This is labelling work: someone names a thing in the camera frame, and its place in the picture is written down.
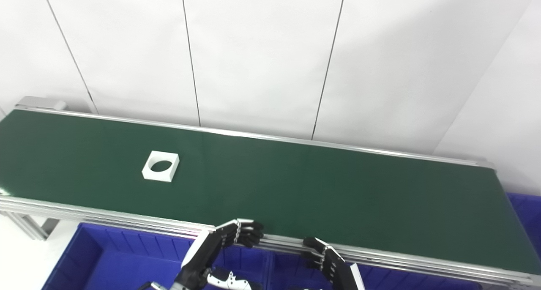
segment blue plastic bin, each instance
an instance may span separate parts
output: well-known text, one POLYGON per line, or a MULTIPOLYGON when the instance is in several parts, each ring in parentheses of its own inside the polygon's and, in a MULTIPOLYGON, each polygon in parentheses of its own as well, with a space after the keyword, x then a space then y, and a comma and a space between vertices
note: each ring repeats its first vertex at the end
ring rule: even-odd
MULTIPOLYGON (((541 255, 541 197, 508 194, 541 255)), ((81 223, 49 276, 45 290, 136 290, 156 281, 170 287, 192 240, 81 223)), ((214 263, 260 282, 264 290, 331 290, 296 254, 230 247, 214 263)), ((479 284, 359 265, 368 290, 479 290, 479 284)), ((215 290, 207 286, 205 290, 215 290)))
POLYGON ((508 193, 508 197, 541 258, 541 196, 508 193))
MULTIPOLYGON (((169 288, 192 240, 81 223, 44 290, 137 290, 148 281, 169 288)), ((267 283, 271 252, 230 247, 215 265, 267 283)), ((216 289, 207 286, 207 290, 216 289)))

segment white square block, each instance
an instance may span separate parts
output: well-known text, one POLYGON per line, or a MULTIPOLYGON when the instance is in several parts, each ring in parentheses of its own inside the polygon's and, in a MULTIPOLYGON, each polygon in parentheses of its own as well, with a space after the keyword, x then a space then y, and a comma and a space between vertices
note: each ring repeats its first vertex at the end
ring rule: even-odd
POLYGON ((180 159, 177 153, 165 153, 163 151, 153 150, 150 152, 150 156, 147 159, 147 163, 143 167, 143 178, 148 180, 157 180, 171 182, 172 177, 175 174, 180 159), (151 168, 159 161, 169 161, 171 166, 164 171, 153 171, 151 168))

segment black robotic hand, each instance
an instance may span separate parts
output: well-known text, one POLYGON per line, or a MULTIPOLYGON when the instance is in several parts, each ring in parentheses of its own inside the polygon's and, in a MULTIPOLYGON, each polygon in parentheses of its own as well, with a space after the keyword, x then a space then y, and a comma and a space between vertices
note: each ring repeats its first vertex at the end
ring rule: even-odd
POLYGON ((222 247, 240 243, 251 248, 263 238, 263 225, 251 219, 233 219, 216 227, 216 233, 222 236, 222 247))
POLYGON ((309 260, 307 266, 319 269, 333 284, 333 290, 365 290, 355 263, 348 265, 332 246, 318 238, 307 237, 303 244, 315 250, 301 253, 302 257, 309 260))
POLYGON ((175 278, 171 290, 201 290, 207 282, 224 289, 251 290, 253 283, 236 280, 232 272, 228 282, 220 280, 222 274, 214 273, 212 264, 222 248, 241 243, 251 248, 263 238, 263 225, 251 219, 233 219, 212 231, 203 231, 191 244, 175 278))

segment panel seam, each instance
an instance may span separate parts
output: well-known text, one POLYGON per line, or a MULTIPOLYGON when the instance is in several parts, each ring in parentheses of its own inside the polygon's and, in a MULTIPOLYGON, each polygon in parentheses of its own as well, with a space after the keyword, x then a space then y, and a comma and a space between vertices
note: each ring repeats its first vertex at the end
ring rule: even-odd
POLYGON ((310 140, 314 139, 315 127, 317 126, 317 118, 319 117, 319 109, 321 108, 321 102, 323 100, 323 92, 325 91, 327 75, 329 74, 329 67, 331 65, 331 57, 333 56, 334 42, 336 41, 336 33, 338 32, 338 25, 340 24, 340 16, 342 16, 342 7, 344 7, 344 0, 340 2, 340 10, 338 11, 338 20, 336 21, 336 28, 334 29, 333 42, 331 44, 331 52, 329 53, 329 59, 327 61, 327 69, 325 70, 325 78, 323 78, 323 86, 321 87, 321 95, 319 96, 319 104, 317 105, 317 112, 315 113, 314 128, 311 132, 310 140))
POLYGON ((75 60, 75 56, 73 55, 73 52, 71 51, 71 48, 68 44, 68 40, 66 39, 66 36, 64 35, 64 31, 62 30, 62 27, 60 27, 58 18, 56 18, 55 11, 52 9, 50 1, 49 0, 46 0, 46 1, 52 13, 52 17, 55 19, 56 26, 58 26, 58 30, 60 30, 60 34, 62 34, 62 39, 64 39, 64 43, 66 44, 66 47, 68 48, 69 54, 71 55, 71 59, 73 60, 73 63, 75 64, 75 67, 77 68, 77 72, 79 72, 79 76, 81 77, 81 80, 83 81, 83 84, 85 85, 85 89, 87 90, 88 97, 90 98, 90 101, 92 102, 92 105, 94 106, 96 113, 100 114, 100 112, 98 111, 98 108, 96 107, 96 103, 94 102, 94 99, 90 93, 90 90, 88 89, 87 82, 85 81, 85 78, 83 77, 83 73, 81 72, 81 69, 79 68, 79 65, 77 64, 77 61, 75 60))
POLYGON ((191 78, 194 82, 194 93, 195 93, 195 107, 197 108, 197 120, 199 126, 201 126, 201 115, 199 114, 199 101, 197 100, 197 87, 195 86, 195 73, 194 73, 194 61, 191 57, 191 43, 190 43, 190 34, 188 33, 188 19, 186 17, 186 3, 182 0, 182 10, 184 11, 184 24, 186 25, 186 38, 188 40, 188 52, 190 54, 190 65, 191 65, 191 78))
POLYGON ((443 139, 445 138, 445 136, 447 136, 447 133, 449 132, 449 130, 452 128, 452 126, 454 125, 454 123, 456 122, 456 119, 458 119, 458 116, 460 115, 460 113, 462 112, 462 110, 464 110, 464 107, 466 107, 466 104, 470 101, 473 93, 475 92, 475 90, 477 89, 477 87, 479 87, 479 83, 481 83, 481 80, 483 80, 483 78, 485 77, 487 71, 490 69, 490 66, 493 65, 494 61, 496 60, 496 58, 498 57, 498 55, 500 54, 500 51, 502 51, 502 48, 505 46, 505 44, 507 43, 509 37, 512 35, 512 33, 514 32, 514 30, 516 29, 516 26, 518 26, 518 23, 520 22, 520 20, 522 19, 522 17, 524 16, 524 14, 526 13, 526 11, 528 11, 528 8, 530 8, 530 6, 532 5, 532 1, 531 0, 527 5, 526 7, 524 8, 524 11, 522 12, 522 15, 520 15, 520 17, 518 18, 518 20, 514 23, 514 26, 513 28, 510 30, 509 34, 506 36, 505 40, 502 42, 502 45, 500 46, 500 48, 498 49, 498 51, 496 52, 496 54, 494 55, 494 57, 492 58, 492 60, 490 61, 490 63, 488 64, 488 66, 485 68, 485 71, 483 72, 483 75, 479 78, 479 80, 477 80, 476 84, 475 84, 475 87, 472 88, 472 91, 470 92, 470 94, 468 95, 468 97, 466 98, 466 101, 464 101, 464 103, 462 103, 462 106, 460 107, 460 109, 458 110, 458 112, 456 113, 456 115, 454 116, 454 119, 453 121, 449 124, 449 126, 447 127, 447 129, 445 130, 444 134, 441 136, 438 144, 436 144, 435 148, 432 150, 431 152, 431 155, 434 155, 436 153, 436 150, 438 150, 438 147, 440 146, 441 142, 443 141, 443 139))

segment white floor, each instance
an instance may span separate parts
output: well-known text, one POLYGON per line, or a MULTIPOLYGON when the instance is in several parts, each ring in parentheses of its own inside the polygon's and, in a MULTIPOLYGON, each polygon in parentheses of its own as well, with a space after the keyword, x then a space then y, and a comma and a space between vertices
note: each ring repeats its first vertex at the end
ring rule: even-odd
POLYGON ((60 221, 48 240, 30 240, 10 219, 0 215, 2 289, 41 289, 77 225, 77 222, 60 221))

